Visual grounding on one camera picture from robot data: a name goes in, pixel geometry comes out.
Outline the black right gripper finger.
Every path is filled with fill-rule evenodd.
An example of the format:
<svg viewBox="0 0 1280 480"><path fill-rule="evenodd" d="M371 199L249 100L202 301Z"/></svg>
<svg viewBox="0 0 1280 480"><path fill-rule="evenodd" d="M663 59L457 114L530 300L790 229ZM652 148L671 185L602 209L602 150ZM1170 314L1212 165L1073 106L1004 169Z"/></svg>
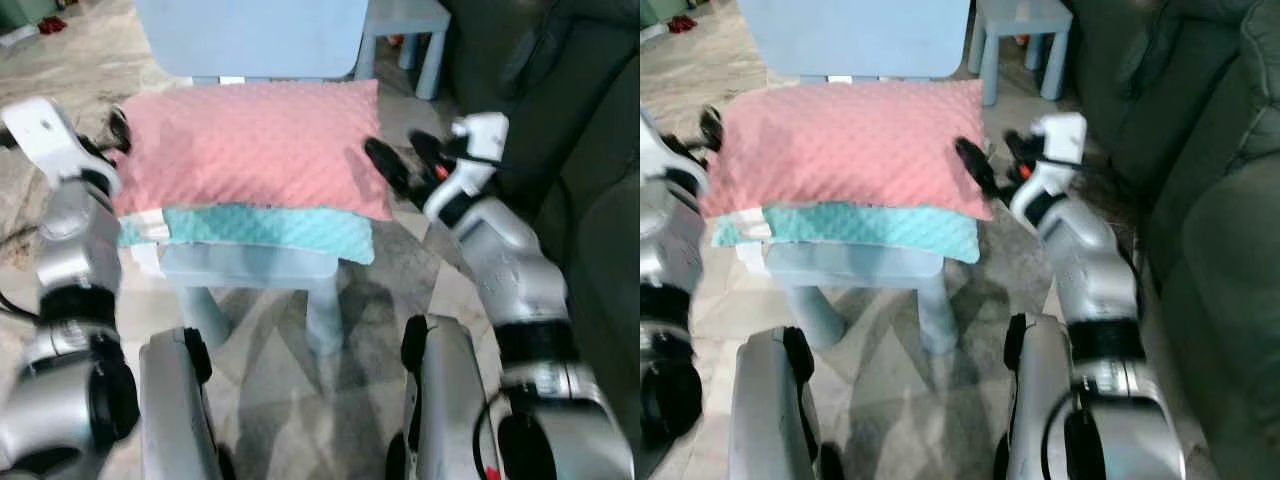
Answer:
<svg viewBox="0 0 1280 480"><path fill-rule="evenodd" d="M986 152L968 138L956 138L955 151L983 196L997 197L998 184Z"/></svg>
<svg viewBox="0 0 1280 480"><path fill-rule="evenodd" d="M1005 131L1004 141L1012 157L1009 170L1011 173L1033 173L1036 168L1036 136Z"/></svg>
<svg viewBox="0 0 1280 480"><path fill-rule="evenodd" d="M442 155L442 142L438 137L425 131L411 131L410 143L422 164L424 178L445 179L448 177L448 161Z"/></svg>
<svg viewBox="0 0 1280 480"><path fill-rule="evenodd" d="M410 170L392 146L376 138L366 138L365 152L390 191L402 197L411 191Z"/></svg>

